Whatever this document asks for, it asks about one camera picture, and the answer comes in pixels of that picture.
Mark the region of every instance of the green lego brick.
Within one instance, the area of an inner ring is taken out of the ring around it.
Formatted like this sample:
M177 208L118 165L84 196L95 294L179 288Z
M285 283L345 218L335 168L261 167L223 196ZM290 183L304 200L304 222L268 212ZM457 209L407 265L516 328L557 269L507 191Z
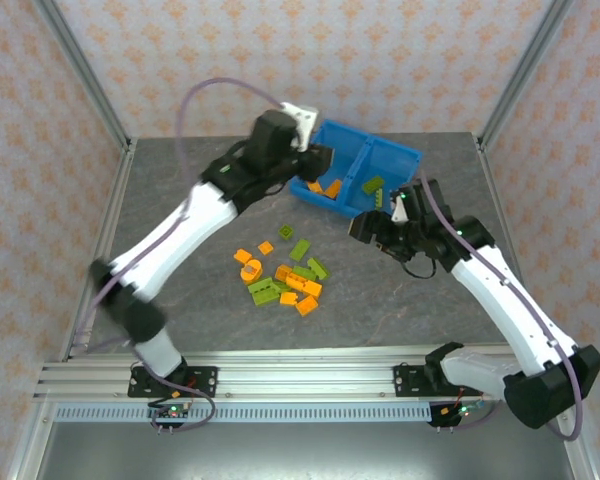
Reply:
M308 240L301 238L300 240L298 240L298 243L296 243L296 246L293 247L293 250L291 250L289 258L291 258L291 260L299 262L300 260L302 260L302 257L304 257L304 254L307 253L307 250L309 250L310 246L311 243Z
M273 278L267 277L267 278L263 278L262 280L258 280L255 283L252 283L251 285L249 285L247 287L247 289L249 290L249 293L256 293L256 292L259 292L260 290L264 290L265 288L269 288L272 283L273 283Z
M253 303L256 304L256 307L260 307L262 305L266 305L267 303L275 302L280 298L280 294L276 292L273 288L265 288L264 290L260 290L251 295L253 297Z
M271 284L271 288L273 288L278 293L290 292L291 287L286 283L279 282L278 280L274 280Z
M362 191L364 193L366 193L367 195L371 195L373 192L378 190L383 185L384 185L384 178L382 178L379 175L376 175L371 180L369 180L367 183L362 185Z
M283 225L280 227L280 230L278 230L278 235L284 240L291 240L291 237L293 237L293 228L289 225Z
M311 257L307 260L307 265L309 265L311 271L313 271L320 280L326 280L331 276L331 272L327 270L327 267L315 257Z
M376 190L376 210L382 210L382 189Z
M300 275L302 278L306 278L307 280L311 280L312 282L318 278L316 273L313 270L309 270L308 268L295 266L291 269L293 273L296 275Z

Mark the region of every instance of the building block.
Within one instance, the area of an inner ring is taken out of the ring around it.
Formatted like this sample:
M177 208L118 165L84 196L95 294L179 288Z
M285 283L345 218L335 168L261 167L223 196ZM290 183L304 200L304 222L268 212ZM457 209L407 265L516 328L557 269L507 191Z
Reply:
M278 282L277 280L273 281L273 283L271 284L271 288L273 288L280 294L291 291L291 287L289 285L287 285L286 283Z
M262 275L262 263L255 258L252 258L247 264L240 269L240 278L245 285L251 285L257 282Z
M307 182L307 187L309 187L309 190L311 190L313 193L324 193L318 182Z
M271 252L273 252L273 245L271 245L269 242L262 242L260 245L258 245L258 250L260 250L260 253L263 255L269 255Z
M265 288L264 290L260 290L251 296L253 298L253 303L256 304L256 307L274 302L280 297L278 292L276 292L273 288Z
M316 308L318 308L318 301L311 295L296 303L296 310L303 317L313 312Z
M295 266L291 271L300 277L306 278L307 280L315 280L316 278L318 278L315 272L308 268Z
M278 269L276 270L276 274L274 276L276 277L276 280L280 280L281 282L284 282L289 273L291 273L291 267L289 267L287 265L280 265L278 267Z
M295 305L298 303L298 294L293 292L284 292L280 295L280 305Z
M373 192L375 192L377 189L379 189L383 185L384 185L384 179L380 175L376 175L371 180L369 180L367 183L362 185L362 191L364 193L366 193L367 195L371 195Z
M238 260L241 264L246 265L247 262L253 258L253 255L241 248L233 255L233 258Z
M304 284L306 281L307 280L305 278L302 278L301 276L296 275L295 273L290 273L289 275L287 275L285 283L294 290L298 290L299 292L301 292L302 290L304 290Z
M324 194L332 200L335 200L340 193L340 188L342 187L342 180L336 179L333 181L329 188L324 191Z
M291 240L291 237L293 237L293 228L289 225L283 225L280 227L280 230L278 230L278 235L280 235L283 240Z
M291 260L299 262L300 260L302 260L302 257L304 257L304 254L307 253L307 250L309 250L310 246L311 243L308 240L301 238L300 240L298 240L298 243L296 243L296 246L293 247L293 250L291 250L289 258L291 258Z
M311 280L308 280L305 282L304 288L302 289L302 291L304 293L306 293L307 295L311 295L312 297L318 298L320 296L320 294L322 293L322 285L320 285L319 283L316 283L316 282L312 282Z
M382 189L376 190L376 210L382 210Z
M313 271L320 280L325 280L331 276L331 272L327 270L327 267L315 257L311 257L307 260L307 265L309 265L311 271Z
M265 288L270 288L272 285L273 285L273 279L271 277L266 277L266 278L263 278L262 280L258 280L257 282L254 282L251 285L249 285L247 290L249 290L249 293L256 293L256 292L259 292L260 290L264 290Z

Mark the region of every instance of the blue bin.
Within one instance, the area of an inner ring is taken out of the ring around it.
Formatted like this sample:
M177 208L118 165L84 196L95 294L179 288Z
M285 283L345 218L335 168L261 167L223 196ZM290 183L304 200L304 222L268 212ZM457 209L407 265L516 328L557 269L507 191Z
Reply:
M318 182L326 189L340 179L340 193L335 200L313 193L297 177L291 181L291 193L349 218L375 209L375 194L365 194L362 185L376 175L384 179L382 209L391 213L389 192L411 180L422 158L422 152L330 120L324 121L312 143L334 149L331 168Z

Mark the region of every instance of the metal floor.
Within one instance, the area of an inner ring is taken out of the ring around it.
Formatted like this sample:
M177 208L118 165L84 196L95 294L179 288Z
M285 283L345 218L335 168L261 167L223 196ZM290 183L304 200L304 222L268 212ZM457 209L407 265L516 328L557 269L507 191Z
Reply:
M422 151L421 167L440 182L454 216L479 218L511 261L469 133L385 137ZM199 173L235 141L189 139L194 172ZM111 256L135 245L185 195L173 140L138 141ZM284 223L295 230L291 242L277 235ZM168 314L177 348L253 350L502 340L479 304L450 275L439 271L431 280L413 279L374 247L350 238L348 226L348 219L298 200L288 187L250 207L185 261L156 298ZM240 280L234 252L244 248L257 254L265 267L263 276L272 275L281 263L289 264L289 252L299 238L311 242L307 257L317 257L333 274L324 282L320 307L305 318L294 308L278 304L255 307ZM256 247L265 240L273 243L275 251L262 257ZM426 274L429 268L428 260L420 259L412 269ZM118 334L100 314L91 344Z

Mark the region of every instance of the orange lego brick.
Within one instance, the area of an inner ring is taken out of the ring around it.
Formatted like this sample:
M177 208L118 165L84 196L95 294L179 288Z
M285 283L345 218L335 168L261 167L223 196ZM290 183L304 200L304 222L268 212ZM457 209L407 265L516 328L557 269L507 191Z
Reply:
M311 190L313 193L324 193L318 182L307 182L307 187L309 187L309 190Z
M302 315L303 317L305 315L309 315L316 308L318 308L318 301L315 299L315 297L312 297L311 295L309 295L302 301L296 303L296 310L298 310L300 315Z
M287 265L280 265L276 270L276 274L274 276L276 277L276 280L284 282L289 273L291 273L291 267L288 267Z
M260 245L258 245L258 250L260 250L263 255L269 255L271 252L273 252L273 245L271 245L269 242L262 242Z
M245 285L251 285L262 275L262 263L259 260L251 259L240 269L240 278Z
M241 264L246 265L247 262L253 258L253 255L241 248L233 255L233 258L238 260Z
M298 294L293 292L284 292L280 295L280 305L293 306L298 303Z
M333 183L331 185L329 185L329 188L327 188L324 191L324 194L331 198L334 199L338 196L338 193L340 193L340 188L342 187L342 180L334 180Z
M300 292L304 289L304 284L306 281L307 280L305 278L302 278L300 275L296 275L295 273L288 273L287 278L284 280L287 285Z
M318 298L322 293L322 285L316 282L312 282L311 280L307 280L304 283L304 288L302 289L302 291L307 295L311 295L313 297Z

